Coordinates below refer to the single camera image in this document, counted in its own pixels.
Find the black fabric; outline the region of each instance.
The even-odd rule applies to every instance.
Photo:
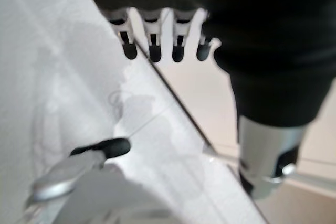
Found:
[[[230,74],[238,115],[273,126],[312,121],[336,74],[336,0],[195,0]]]

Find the robotic hand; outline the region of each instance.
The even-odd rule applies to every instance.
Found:
[[[173,59],[179,62],[195,10],[206,9],[197,57],[206,59],[209,38],[222,41],[214,58],[230,74],[235,95],[245,191],[265,197],[295,170],[307,125],[336,73],[335,0],[94,1],[129,59],[137,53],[127,7],[139,10],[153,62],[161,59],[160,10],[174,10]]]

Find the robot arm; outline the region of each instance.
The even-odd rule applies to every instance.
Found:
[[[202,36],[222,41],[214,57],[230,74],[235,95],[243,187],[253,198],[264,197],[295,170],[307,125],[336,73],[335,0],[94,1],[112,12],[129,6],[147,13],[170,7],[180,15],[205,8],[210,18]],[[174,30],[182,31],[181,20],[175,19]],[[173,51],[173,58],[179,62],[185,38],[178,44],[176,35],[174,48],[180,50]]]

